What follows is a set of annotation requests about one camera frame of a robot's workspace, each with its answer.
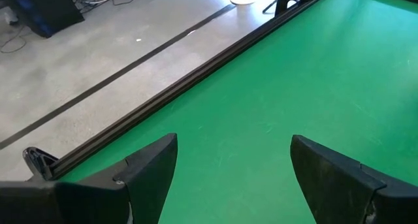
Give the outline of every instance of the gray floor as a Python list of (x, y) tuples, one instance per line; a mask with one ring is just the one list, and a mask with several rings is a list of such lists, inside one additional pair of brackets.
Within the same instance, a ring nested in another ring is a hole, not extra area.
[[(28, 43), (20, 51), (0, 54), (0, 122), (8, 125), (0, 128), (0, 141), (228, 3), (134, 0), (114, 7), (109, 2), (87, 13), (86, 21), (49, 39), (26, 36)], [(0, 34), (10, 29), (1, 21)], [(21, 44), (16, 39), (5, 49)]]

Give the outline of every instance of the concrete floor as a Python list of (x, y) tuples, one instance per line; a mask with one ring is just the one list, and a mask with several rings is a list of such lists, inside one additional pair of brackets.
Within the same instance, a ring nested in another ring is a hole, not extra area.
[[(28, 146), (57, 157), (75, 149), (271, 19), (272, 14), (261, 13), (271, 1), (258, 0), (254, 5), (238, 7), (220, 16), (0, 150), (0, 180), (30, 178), (31, 173), (22, 159), (22, 150)], [(51, 39), (34, 37), (28, 47), (0, 56), (0, 121), (3, 122), (0, 140), (229, 2), (137, 0), (135, 3), (116, 8), (104, 5), (86, 16), (85, 22)], [(168, 15), (167, 11), (173, 7), (176, 9), (172, 12), (178, 17)]]
[[(0, 121), (8, 125), (0, 128), (0, 141), (227, 4), (228, 0), (134, 0), (114, 7), (109, 2), (87, 13), (86, 21), (49, 39), (26, 36), (28, 43), (20, 51), (0, 54)], [(0, 31), (10, 29), (0, 24)], [(14, 42), (10, 48), (22, 43)]]

